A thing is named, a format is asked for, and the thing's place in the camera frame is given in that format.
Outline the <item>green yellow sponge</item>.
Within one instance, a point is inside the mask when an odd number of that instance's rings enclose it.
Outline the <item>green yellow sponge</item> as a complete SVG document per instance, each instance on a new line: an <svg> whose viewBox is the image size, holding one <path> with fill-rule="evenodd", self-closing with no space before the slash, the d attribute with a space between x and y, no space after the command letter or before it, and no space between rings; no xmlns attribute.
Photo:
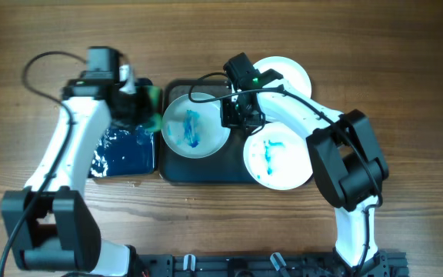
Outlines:
<svg viewBox="0 0 443 277"><path fill-rule="evenodd" d="M142 124L142 127L151 133L159 132L162 128L162 89L153 86L145 86L148 99L150 102L151 111L147 115L146 121Z"/></svg>

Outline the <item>white plate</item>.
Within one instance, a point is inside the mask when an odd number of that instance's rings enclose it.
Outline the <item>white plate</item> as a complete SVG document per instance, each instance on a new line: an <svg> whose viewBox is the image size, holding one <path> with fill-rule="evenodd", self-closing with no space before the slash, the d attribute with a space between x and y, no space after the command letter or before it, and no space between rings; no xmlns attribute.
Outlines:
<svg viewBox="0 0 443 277"><path fill-rule="evenodd" d="M313 175L306 143L280 122L246 139L243 160L250 176L269 189L296 189Z"/></svg>
<svg viewBox="0 0 443 277"><path fill-rule="evenodd" d="M283 75L283 79L274 80L265 85L265 88L275 88L283 85L287 91L292 90L295 93L298 92L300 95L311 98L311 80L302 66L294 60L282 56L271 56L257 61L254 67L260 73L274 69Z"/></svg>

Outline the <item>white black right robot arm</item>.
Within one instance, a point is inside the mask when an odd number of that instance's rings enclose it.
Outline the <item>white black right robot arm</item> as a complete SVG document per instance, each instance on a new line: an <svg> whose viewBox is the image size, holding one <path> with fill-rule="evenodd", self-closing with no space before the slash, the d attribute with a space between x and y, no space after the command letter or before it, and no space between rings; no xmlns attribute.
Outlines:
<svg viewBox="0 0 443 277"><path fill-rule="evenodd" d="M223 99L222 124L256 126L244 146L248 172L273 189L293 189L313 177L335 209L335 251L360 271L378 251L373 215L388 177L367 116L317 103L274 69L227 68L225 74L236 100Z"/></svg>

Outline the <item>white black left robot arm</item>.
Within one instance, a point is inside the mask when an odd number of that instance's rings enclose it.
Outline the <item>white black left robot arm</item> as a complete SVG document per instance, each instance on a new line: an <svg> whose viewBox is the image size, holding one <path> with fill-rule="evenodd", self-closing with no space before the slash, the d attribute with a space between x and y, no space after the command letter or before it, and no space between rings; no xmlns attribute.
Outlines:
<svg viewBox="0 0 443 277"><path fill-rule="evenodd" d="M61 113L40 165L1 204L8 240L0 276L12 255L21 270L92 276L141 275L135 248L102 238L84 200L98 140L115 126L154 132L162 91L136 79L128 65L94 68L72 79L59 100Z"/></svg>

